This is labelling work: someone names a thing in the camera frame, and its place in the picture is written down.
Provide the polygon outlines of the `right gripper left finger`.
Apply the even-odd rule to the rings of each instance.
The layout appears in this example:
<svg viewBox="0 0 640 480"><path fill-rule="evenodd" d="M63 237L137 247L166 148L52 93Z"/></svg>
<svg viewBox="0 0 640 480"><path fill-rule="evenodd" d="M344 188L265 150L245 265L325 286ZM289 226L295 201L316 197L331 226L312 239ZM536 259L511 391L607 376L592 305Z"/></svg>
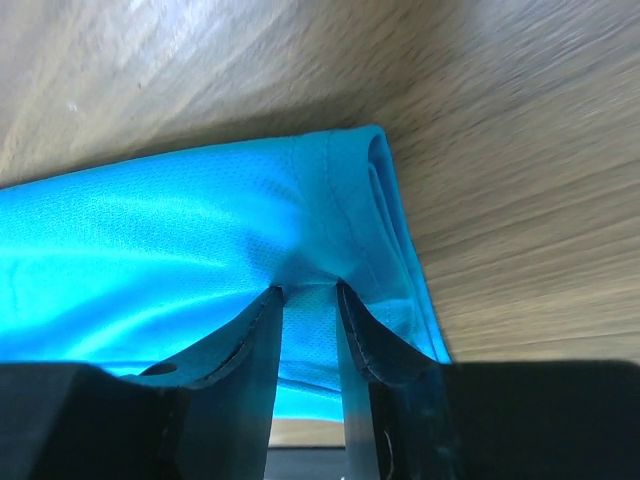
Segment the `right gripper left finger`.
<svg viewBox="0 0 640 480"><path fill-rule="evenodd" d="M283 305L271 287L138 375L86 363L3 364L2 477L262 478Z"/></svg>

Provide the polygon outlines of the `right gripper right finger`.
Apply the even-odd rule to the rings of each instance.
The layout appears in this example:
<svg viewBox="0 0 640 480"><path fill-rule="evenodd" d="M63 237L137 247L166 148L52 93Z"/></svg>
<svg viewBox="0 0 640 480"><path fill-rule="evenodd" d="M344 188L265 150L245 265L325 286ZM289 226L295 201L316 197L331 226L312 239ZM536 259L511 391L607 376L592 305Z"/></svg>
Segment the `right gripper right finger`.
<svg viewBox="0 0 640 480"><path fill-rule="evenodd" d="M639 368L428 358L337 287L352 479L635 479Z"/></svg>

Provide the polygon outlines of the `teal t-shirt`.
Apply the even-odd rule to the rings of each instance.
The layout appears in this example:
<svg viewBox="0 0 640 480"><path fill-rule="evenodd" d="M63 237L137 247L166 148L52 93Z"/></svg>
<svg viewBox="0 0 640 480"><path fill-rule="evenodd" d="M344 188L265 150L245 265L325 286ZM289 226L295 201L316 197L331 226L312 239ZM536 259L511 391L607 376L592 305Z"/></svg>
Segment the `teal t-shirt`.
<svg viewBox="0 0 640 480"><path fill-rule="evenodd" d="M450 361L376 125L181 150L1 192L1 357L137 374L285 295L274 415L340 421L338 282Z"/></svg>

